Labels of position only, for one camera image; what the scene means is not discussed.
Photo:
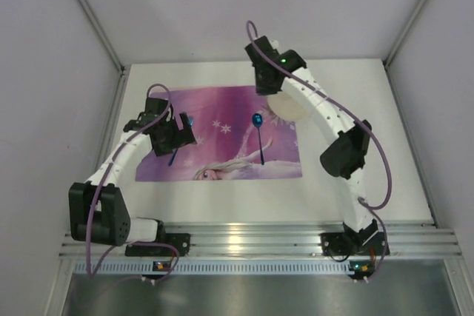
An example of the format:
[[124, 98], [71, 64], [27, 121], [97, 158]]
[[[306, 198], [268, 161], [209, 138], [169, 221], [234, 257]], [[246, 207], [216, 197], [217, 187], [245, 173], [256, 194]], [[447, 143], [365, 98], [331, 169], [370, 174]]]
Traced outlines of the blue metal fork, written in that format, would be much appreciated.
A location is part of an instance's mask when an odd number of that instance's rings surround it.
[[[191, 126], [193, 125], [194, 117], [192, 117], [192, 116], [190, 115], [187, 120], [188, 120], [189, 126], [191, 127]], [[175, 160], [175, 158], [176, 158], [177, 152], [178, 152], [178, 148], [176, 148], [176, 149], [174, 150], [173, 154], [172, 154], [171, 157], [170, 157], [170, 160], [169, 160], [168, 163], [167, 163], [167, 165], [168, 165], [169, 167], [171, 167], [171, 166], [173, 165], [173, 162], [174, 162], [174, 160]]]

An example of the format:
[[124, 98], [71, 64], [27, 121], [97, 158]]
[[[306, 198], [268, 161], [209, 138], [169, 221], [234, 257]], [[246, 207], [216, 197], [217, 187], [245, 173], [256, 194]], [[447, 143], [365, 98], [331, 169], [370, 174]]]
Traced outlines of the cream round plate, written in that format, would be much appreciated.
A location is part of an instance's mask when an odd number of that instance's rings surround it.
[[267, 106], [285, 121], [299, 121], [308, 117], [313, 111], [309, 105], [302, 105], [285, 92], [267, 96]]

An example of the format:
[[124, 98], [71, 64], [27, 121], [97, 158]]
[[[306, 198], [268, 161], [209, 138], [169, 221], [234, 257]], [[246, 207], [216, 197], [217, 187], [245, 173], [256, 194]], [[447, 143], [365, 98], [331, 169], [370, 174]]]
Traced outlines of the blue metal spoon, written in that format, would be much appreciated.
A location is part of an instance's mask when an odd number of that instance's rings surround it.
[[258, 133], [258, 144], [259, 144], [259, 152], [260, 152], [260, 161], [261, 165], [265, 164], [264, 160], [264, 150], [263, 150], [263, 145], [261, 141], [261, 126], [263, 125], [263, 117], [260, 113], [254, 113], [252, 116], [252, 123], [253, 126], [257, 129]]

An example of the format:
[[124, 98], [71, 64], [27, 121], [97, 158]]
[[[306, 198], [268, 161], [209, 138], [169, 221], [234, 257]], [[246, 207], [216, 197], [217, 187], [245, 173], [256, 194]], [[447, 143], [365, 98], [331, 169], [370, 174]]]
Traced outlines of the purple printed placemat cloth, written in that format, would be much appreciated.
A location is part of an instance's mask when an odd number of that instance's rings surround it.
[[[148, 154], [138, 165], [138, 182], [260, 180], [300, 178], [296, 126], [275, 115], [252, 86], [201, 87], [171, 92], [176, 112], [194, 117], [196, 144], [170, 156]], [[252, 116], [263, 117], [261, 165], [257, 129]]]

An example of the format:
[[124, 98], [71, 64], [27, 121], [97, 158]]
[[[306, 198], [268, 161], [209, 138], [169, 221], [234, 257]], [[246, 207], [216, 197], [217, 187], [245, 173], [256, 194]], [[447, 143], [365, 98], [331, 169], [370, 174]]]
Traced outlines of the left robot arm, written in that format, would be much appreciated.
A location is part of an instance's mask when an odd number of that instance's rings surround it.
[[125, 124], [116, 147], [99, 169], [84, 183], [70, 187], [73, 240], [108, 246], [163, 241], [163, 223], [132, 217], [124, 189], [134, 182], [138, 165], [148, 154], [171, 155], [195, 143], [187, 113], [176, 114], [168, 100], [147, 98], [144, 111]]

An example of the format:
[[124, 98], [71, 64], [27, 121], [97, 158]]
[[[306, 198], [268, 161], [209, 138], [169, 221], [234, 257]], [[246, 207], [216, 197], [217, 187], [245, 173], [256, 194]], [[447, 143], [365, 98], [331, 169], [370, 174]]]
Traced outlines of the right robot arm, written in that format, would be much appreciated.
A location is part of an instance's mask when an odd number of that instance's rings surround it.
[[337, 201], [344, 231], [365, 244], [378, 231], [375, 218], [359, 202], [359, 198], [366, 196], [364, 158], [369, 144], [368, 133], [323, 97], [324, 91], [296, 51], [280, 54], [266, 36], [257, 38], [244, 50], [255, 70], [257, 94], [288, 95], [321, 130], [329, 146], [319, 161], [327, 174], [340, 181]]

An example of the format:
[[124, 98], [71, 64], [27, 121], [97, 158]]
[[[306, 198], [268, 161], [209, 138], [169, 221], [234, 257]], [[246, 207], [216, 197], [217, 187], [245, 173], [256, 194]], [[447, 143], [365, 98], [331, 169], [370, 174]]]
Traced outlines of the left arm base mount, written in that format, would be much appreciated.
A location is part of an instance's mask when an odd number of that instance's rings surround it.
[[167, 233], [161, 242], [135, 242], [125, 249], [127, 257], [183, 257], [188, 254], [191, 245], [189, 233]]

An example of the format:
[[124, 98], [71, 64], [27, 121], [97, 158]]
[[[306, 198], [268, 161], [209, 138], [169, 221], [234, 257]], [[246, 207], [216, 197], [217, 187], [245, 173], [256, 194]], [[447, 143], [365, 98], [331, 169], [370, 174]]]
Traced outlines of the aluminium mounting rail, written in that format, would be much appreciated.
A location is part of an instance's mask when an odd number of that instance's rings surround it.
[[[386, 223], [391, 258], [458, 258], [452, 229], [426, 224]], [[320, 235], [340, 232], [339, 224], [175, 223], [167, 232], [190, 234], [190, 258], [321, 258]]]

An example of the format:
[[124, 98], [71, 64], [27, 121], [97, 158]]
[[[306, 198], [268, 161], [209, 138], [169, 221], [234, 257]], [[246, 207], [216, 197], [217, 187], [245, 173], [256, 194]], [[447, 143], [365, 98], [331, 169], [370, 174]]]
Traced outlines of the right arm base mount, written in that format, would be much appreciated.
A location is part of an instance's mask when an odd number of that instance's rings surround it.
[[336, 260], [357, 256], [381, 257], [383, 252], [385, 255], [390, 254], [388, 242], [382, 232], [377, 232], [365, 244], [352, 241], [349, 235], [343, 232], [325, 232], [320, 238], [323, 255]]

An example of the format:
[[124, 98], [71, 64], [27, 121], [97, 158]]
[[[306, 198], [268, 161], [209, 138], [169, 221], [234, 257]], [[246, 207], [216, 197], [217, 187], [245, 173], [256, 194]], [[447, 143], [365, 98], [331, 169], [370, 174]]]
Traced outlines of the left aluminium frame post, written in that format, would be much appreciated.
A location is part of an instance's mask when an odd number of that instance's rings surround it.
[[108, 58], [112, 62], [114, 68], [117, 70], [118, 73], [123, 73], [124, 65], [122, 64], [122, 61], [119, 59], [117, 52], [113, 48], [113, 45], [110, 42], [90, 2], [88, 0], [76, 0], [76, 2], [79, 8], [81, 9], [81, 11], [83, 12], [88, 24], [90, 25], [93, 32], [95, 33], [96, 38], [100, 42], [104, 51], [106, 52]]

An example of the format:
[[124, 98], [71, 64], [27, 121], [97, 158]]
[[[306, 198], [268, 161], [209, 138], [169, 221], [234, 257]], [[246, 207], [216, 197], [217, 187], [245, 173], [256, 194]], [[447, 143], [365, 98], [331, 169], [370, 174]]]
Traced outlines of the aluminium frame post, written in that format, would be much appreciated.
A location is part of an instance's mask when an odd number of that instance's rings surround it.
[[407, 17], [403, 27], [401, 28], [401, 31], [396, 36], [395, 41], [391, 45], [387, 56], [382, 61], [385, 70], [388, 70], [390, 68], [390, 65], [395, 60], [395, 57], [398, 55], [402, 46], [406, 42], [409, 34], [412, 32], [415, 23], [421, 17], [424, 8], [428, 5], [429, 2], [430, 0], [416, 0], [415, 5], [413, 6], [412, 10], [409, 13], [409, 16]]
[[113, 45], [110, 42], [90, 2], [88, 0], [76, 0], [76, 2], [79, 8], [81, 9], [81, 11], [83, 12], [88, 24], [90, 25], [93, 32], [95, 33], [96, 38], [100, 42], [104, 51], [106, 52], [108, 58], [112, 62], [114, 68], [117, 70], [118, 73], [123, 73], [124, 65], [122, 64], [122, 61], [119, 59], [117, 52], [113, 48]]

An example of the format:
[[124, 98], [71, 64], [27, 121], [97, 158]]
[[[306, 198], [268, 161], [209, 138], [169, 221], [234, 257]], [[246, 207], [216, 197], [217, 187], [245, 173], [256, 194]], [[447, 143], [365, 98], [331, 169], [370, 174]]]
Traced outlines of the right aluminium frame post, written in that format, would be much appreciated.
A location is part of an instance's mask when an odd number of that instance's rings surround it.
[[391, 45], [387, 56], [382, 61], [385, 70], [388, 70], [390, 68], [390, 65], [395, 60], [395, 57], [398, 55], [402, 46], [406, 42], [409, 34], [412, 32], [415, 23], [421, 17], [424, 8], [428, 5], [429, 2], [430, 0], [416, 0], [415, 5], [413, 6], [412, 10], [409, 13], [409, 16], [407, 17], [403, 27], [401, 28], [401, 31], [396, 36], [395, 41]]

